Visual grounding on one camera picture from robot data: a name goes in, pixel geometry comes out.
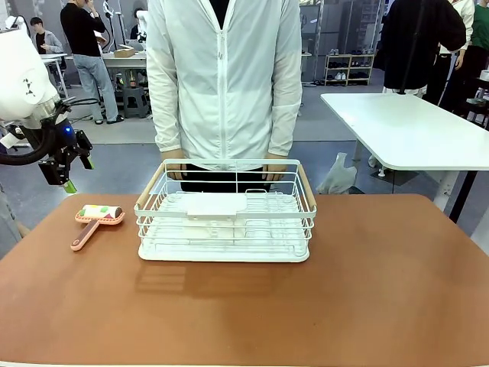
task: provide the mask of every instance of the shoe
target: shoe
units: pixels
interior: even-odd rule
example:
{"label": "shoe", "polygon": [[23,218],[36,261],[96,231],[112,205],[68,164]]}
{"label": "shoe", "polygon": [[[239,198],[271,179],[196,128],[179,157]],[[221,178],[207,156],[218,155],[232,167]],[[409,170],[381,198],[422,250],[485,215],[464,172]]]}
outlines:
{"label": "shoe", "polygon": [[107,121],[107,125],[117,124],[118,122],[123,122],[124,118],[121,115],[117,115],[115,121]]}

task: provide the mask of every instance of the box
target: box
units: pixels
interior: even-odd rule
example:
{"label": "box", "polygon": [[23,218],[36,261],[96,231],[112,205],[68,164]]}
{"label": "box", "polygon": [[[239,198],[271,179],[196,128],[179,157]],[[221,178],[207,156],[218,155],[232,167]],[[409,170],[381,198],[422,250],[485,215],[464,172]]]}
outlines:
{"label": "box", "polygon": [[136,54],[136,50],[134,48],[127,48],[124,50],[116,50],[114,51],[114,57],[116,59],[125,59]]}

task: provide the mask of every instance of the white shirt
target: white shirt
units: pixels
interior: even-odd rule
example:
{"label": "white shirt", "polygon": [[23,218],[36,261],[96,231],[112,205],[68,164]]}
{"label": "white shirt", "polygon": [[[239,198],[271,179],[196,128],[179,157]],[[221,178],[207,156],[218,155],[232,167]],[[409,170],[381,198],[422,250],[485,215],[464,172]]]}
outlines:
{"label": "white shirt", "polygon": [[149,0],[148,15],[160,151],[287,156],[302,96],[299,1],[230,0],[222,30],[209,0]]}
{"label": "white shirt", "polygon": [[[472,29],[472,24],[474,23],[474,0],[448,0],[453,8],[460,14],[461,19],[465,24],[465,36],[467,38],[467,42],[461,47],[463,50],[467,50],[468,44],[471,41],[472,33],[474,30]],[[440,48],[441,54],[451,54],[443,46]]]}

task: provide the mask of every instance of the brown tabletop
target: brown tabletop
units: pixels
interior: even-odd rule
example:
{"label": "brown tabletop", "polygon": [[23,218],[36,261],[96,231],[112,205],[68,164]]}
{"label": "brown tabletop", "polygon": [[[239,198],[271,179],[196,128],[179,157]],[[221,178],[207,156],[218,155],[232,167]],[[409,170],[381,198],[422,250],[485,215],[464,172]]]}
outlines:
{"label": "brown tabletop", "polygon": [[[489,363],[489,260],[421,196],[318,196],[302,264],[140,260],[136,199],[72,196],[0,261],[0,361]],[[127,216],[73,253],[86,203]]]}

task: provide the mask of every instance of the white wire dish rack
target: white wire dish rack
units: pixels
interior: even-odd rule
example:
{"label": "white wire dish rack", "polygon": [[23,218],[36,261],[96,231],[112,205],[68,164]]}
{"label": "white wire dish rack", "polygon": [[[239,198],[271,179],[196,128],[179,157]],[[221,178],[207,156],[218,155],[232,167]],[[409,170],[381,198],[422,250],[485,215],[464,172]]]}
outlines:
{"label": "white wire dish rack", "polygon": [[[181,164],[213,167],[209,177],[231,172],[234,180],[225,183],[234,185],[236,190],[183,192],[180,183],[189,182],[185,181],[185,174],[190,171]],[[248,175],[247,181],[240,180],[241,174],[249,174],[250,167],[271,164],[286,164],[288,170],[256,172],[256,179],[250,180]],[[270,181],[280,191],[238,192],[242,184],[263,183],[264,173],[283,174],[282,180]],[[172,174],[181,174],[183,180],[171,180],[168,176]],[[141,238],[139,256],[145,260],[301,262],[309,257],[316,201],[299,161],[166,160],[144,189],[134,211]]]}

